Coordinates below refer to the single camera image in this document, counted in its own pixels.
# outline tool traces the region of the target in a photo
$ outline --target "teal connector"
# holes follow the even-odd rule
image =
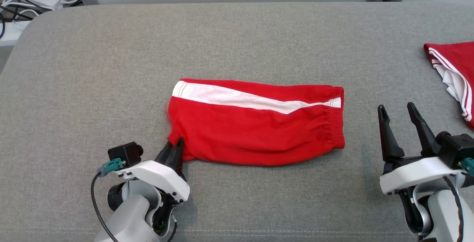
[[[474,159],[466,158],[463,161],[462,168],[467,171],[468,174],[474,176]]]
[[[106,162],[102,167],[97,169],[97,173],[100,172],[100,177],[106,176],[108,173],[117,171],[123,168],[123,162],[120,158],[115,158],[112,161]]]

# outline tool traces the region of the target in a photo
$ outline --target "folded red shorts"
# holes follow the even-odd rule
[[[276,166],[344,148],[344,89],[182,79],[168,114],[185,161]]]
[[[425,44],[433,68],[448,88],[446,91],[456,99],[463,110],[467,125],[474,129],[472,117],[474,83],[474,42],[456,44]]]

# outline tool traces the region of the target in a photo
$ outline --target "black cable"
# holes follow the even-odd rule
[[[19,5],[17,5],[17,7],[15,8],[15,13],[13,15],[13,19],[15,19],[17,17],[18,9],[19,9]]]
[[[177,228],[178,228],[178,222],[174,222],[174,229],[173,229],[173,232],[171,233],[171,236],[168,238],[168,242],[170,242],[173,239],[174,234],[176,234]]]
[[[18,21],[31,21],[29,19],[22,19],[22,18],[3,18],[5,20],[5,23],[11,23],[13,21],[18,22]]]
[[[39,9],[37,9],[37,8],[34,8],[34,7],[26,7],[26,6],[22,6],[22,5],[8,4],[8,5],[7,5],[7,8],[8,8],[9,6],[18,6],[18,8],[20,8],[20,9],[29,9],[29,10],[33,10],[33,11],[36,11],[38,14],[41,14],[41,13],[43,13],[42,11],[40,11]]]
[[[77,0],[75,3],[71,4],[69,7],[78,6],[78,5],[81,4],[82,2],[83,2],[83,0]]]
[[[447,185],[449,186],[449,188],[451,189],[451,192],[454,195],[454,200],[457,206],[457,215],[459,217],[459,236],[457,237],[456,241],[462,242],[464,238],[464,217],[463,217],[463,208],[461,207],[461,200],[459,199],[459,195],[453,183],[451,182],[451,180],[449,180],[446,176],[444,176],[443,179],[446,181]]]
[[[24,0],[24,1],[26,1],[27,3],[29,3],[29,4],[31,4],[31,5],[34,5],[34,6],[38,7],[38,8],[40,8],[40,9],[43,9],[43,10],[46,10],[46,11],[52,11],[51,9],[43,8],[43,7],[37,5],[37,4],[35,4],[35,3],[33,3],[33,2],[31,2],[31,1],[29,1],[29,0]]]
[[[105,232],[107,232],[107,235],[110,236],[110,238],[113,240],[113,242],[119,242],[119,241],[114,237],[114,235],[112,234],[112,232],[110,232],[109,228],[107,227],[107,225],[105,224],[104,220],[102,219],[102,216],[100,216],[99,208],[97,207],[97,203],[95,202],[94,185],[95,185],[95,181],[96,181],[97,178],[100,176],[100,174],[101,174],[101,172],[98,172],[98,173],[94,176],[94,179],[92,180],[92,184],[90,185],[90,196],[92,197],[92,205],[94,205],[95,213],[97,214],[97,217],[99,218],[99,222],[100,222],[100,224],[102,225],[102,227],[104,228]]]
[[[1,33],[0,33],[0,40],[3,38],[3,35],[5,35],[5,18],[3,18],[3,14],[0,13],[0,17],[1,17],[1,25],[2,25],[2,29],[1,29]]]
[[[24,15],[24,14],[15,13],[14,11],[10,10],[9,8],[3,7],[3,6],[1,6],[1,5],[0,5],[0,8],[4,9],[5,11],[8,11],[9,13],[13,13],[15,16],[21,16],[21,17],[26,18],[26,19],[29,19],[29,20],[32,20],[32,19],[33,19],[32,17],[26,16],[26,15]]]

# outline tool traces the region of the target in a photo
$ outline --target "gray fabric surface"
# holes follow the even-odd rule
[[[376,108],[408,155],[420,145],[406,103],[434,132],[474,135],[423,53],[474,38],[474,9],[443,4],[281,3],[88,6],[46,13],[0,75],[2,241],[91,241],[90,181],[107,149],[166,142],[181,77],[345,88],[346,148],[262,168],[193,161],[176,241],[415,241],[383,170]],[[108,189],[96,195],[107,219]],[[474,192],[463,190],[473,205]]]

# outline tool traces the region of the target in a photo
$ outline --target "red fabric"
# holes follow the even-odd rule
[[[184,138],[184,160],[201,159],[237,165],[276,166],[306,161],[344,148],[344,89],[330,85],[265,85],[232,80],[192,80],[278,101],[327,102],[341,98],[341,107],[314,105],[289,114],[171,97],[168,107],[176,144]]]
[[[430,52],[430,48],[436,50],[439,54]],[[467,109],[464,119],[467,125],[474,129],[474,118],[472,117],[472,89],[474,83],[474,41],[455,44],[431,44],[424,45],[425,52],[431,60],[446,60],[454,66],[456,70],[467,80],[469,87],[466,87],[466,97],[460,101],[461,107]]]

